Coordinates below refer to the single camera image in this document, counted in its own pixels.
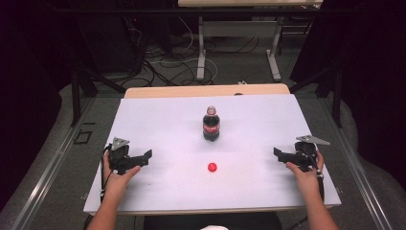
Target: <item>forearm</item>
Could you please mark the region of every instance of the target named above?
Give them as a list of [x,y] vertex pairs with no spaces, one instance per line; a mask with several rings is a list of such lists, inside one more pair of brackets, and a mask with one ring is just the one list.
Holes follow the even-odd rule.
[[311,230],[339,229],[318,194],[307,195],[304,197],[304,201]]
[[119,203],[114,200],[104,199],[87,229],[113,230],[116,225],[116,215]]

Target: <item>wooden tabletop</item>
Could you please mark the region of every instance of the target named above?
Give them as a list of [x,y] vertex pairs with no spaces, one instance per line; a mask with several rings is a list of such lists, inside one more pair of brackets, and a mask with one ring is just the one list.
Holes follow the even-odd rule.
[[321,5],[323,0],[179,0],[180,7],[270,7]]
[[177,98],[233,96],[235,94],[290,94],[285,84],[230,84],[200,86],[167,86],[129,88],[124,97],[130,98]]

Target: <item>table leg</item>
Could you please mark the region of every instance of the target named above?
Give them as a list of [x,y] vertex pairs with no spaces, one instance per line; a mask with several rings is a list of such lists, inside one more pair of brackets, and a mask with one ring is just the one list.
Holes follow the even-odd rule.
[[278,42],[281,37],[282,25],[283,25],[283,17],[279,17],[278,24],[275,28],[275,32],[274,32],[274,36],[273,36],[271,50],[266,51],[266,55],[268,56],[269,66],[271,67],[272,77],[273,77],[274,81],[276,81],[276,82],[281,81],[281,74],[278,69],[278,64],[275,60],[275,54],[277,52]]
[[205,66],[206,50],[204,49],[204,35],[203,35],[203,18],[199,17],[199,61],[197,63],[196,79],[198,81],[204,80],[204,66]]

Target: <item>white tabletop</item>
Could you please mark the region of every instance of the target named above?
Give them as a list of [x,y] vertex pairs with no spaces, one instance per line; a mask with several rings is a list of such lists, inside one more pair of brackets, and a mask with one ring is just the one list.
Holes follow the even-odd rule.
[[321,5],[323,0],[179,0],[180,7],[270,7]]
[[[214,142],[202,133],[209,105],[221,119]],[[109,142],[128,139],[129,155],[152,150],[152,158],[131,180],[118,211],[158,215],[303,207],[293,173],[273,148],[294,152],[295,138],[307,134],[294,95],[122,99]],[[207,169],[212,162],[216,172]],[[324,174],[325,204],[341,204],[326,168]],[[98,171],[86,213],[100,206],[100,180]]]

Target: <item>dark background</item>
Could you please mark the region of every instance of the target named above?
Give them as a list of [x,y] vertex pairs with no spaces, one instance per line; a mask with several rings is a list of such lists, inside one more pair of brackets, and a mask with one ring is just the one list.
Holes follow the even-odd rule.
[[[51,2],[61,8],[78,3]],[[355,8],[361,2],[326,0],[323,8]],[[354,29],[354,25],[359,25],[356,16],[316,19],[291,79],[301,82],[328,66],[341,51],[351,51],[345,58],[343,99],[357,123],[358,152],[393,175],[406,189],[403,167],[406,161],[403,152],[406,18],[402,15],[406,8],[400,0],[366,3],[363,9],[375,7],[363,17],[362,27]],[[160,7],[170,7],[174,3],[162,4]],[[182,33],[176,31],[176,25],[171,26],[170,21],[156,23],[169,25],[167,29],[172,28],[171,33]],[[103,26],[101,30],[105,30],[106,35],[110,32]],[[5,142],[0,167],[1,208],[33,163],[56,120],[61,105],[58,91],[70,83],[73,63],[79,60],[97,71],[105,66],[89,49],[95,40],[85,34],[77,20],[55,17],[46,11],[41,1],[1,3],[0,95]],[[117,42],[125,46],[127,37],[124,32],[122,35]],[[356,42],[343,46],[346,35],[358,38],[350,37]],[[169,50],[165,35],[161,38],[159,42]],[[131,71],[131,61],[120,63],[119,69],[105,71]]]

